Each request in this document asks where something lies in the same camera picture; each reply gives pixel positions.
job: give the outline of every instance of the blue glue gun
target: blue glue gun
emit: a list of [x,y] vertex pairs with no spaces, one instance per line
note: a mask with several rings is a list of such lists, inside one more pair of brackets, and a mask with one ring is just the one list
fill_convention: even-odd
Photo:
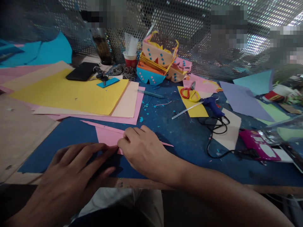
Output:
[[200,99],[200,101],[203,101],[202,104],[204,106],[208,106],[211,109],[211,111],[213,112],[215,117],[221,118],[221,117],[225,116],[225,114],[217,106],[216,99],[217,99],[217,97],[208,97],[205,99]]

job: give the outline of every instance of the left hand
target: left hand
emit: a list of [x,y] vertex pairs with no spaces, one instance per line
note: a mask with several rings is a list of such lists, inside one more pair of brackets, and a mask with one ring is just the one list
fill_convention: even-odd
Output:
[[[81,143],[55,154],[26,206],[11,217],[7,226],[59,226],[76,214],[114,170],[104,170],[88,183],[99,167],[118,149],[103,143]],[[86,166],[93,153],[103,151]]]

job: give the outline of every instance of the red scissors handle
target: red scissors handle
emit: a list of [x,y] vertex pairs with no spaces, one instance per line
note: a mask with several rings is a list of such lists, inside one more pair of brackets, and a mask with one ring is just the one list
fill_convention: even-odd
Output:
[[[187,90],[187,96],[185,96],[184,94],[183,94],[183,91],[184,90]],[[190,93],[189,93],[189,91],[190,91],[191,89],[190,88],[182,88],[181,90],[180,90],[180,95],[183,97],[183,98],[185,98],[185,99],[189,99],[189,96],[190,96]]]

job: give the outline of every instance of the metal mesh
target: metal mesh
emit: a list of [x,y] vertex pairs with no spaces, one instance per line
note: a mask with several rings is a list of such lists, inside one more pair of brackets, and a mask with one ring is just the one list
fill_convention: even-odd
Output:
[[[14,42],[51,40],[59,30],[75,53],[97,56],[90,33],[79,10],[83,0],[10,0],[5,3],[1,38]],[[210,45],[211,6],[248,6],[248,43],[244,49],[215,49]],[[268,64],[270,26],[299,26],[303,20],[302,0],[127,0],[127,26],[108,28],[106,35],[117,61],[123,60],[124,33],[141,45],[152,22],[158,41],[173,47],[180,43],[178,56],[193,62],[192,73],[215,79],[235,79],[274,68],[275,80],[302,74],[301,64]]]

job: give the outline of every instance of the blue pen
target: blue pen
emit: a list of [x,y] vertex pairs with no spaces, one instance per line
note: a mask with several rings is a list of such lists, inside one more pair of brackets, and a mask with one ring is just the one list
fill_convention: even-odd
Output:
[[153,96],[153,97],[156,97],[156,98],[164,98],[162,95],[157,95],[157,94],[154,94],[154,93],[151,93],[151,92],[148,92],[148,91],[142,91],[142,90],[138,89],[138,92],[141,92],[143,94],[150,95],[150,96]]

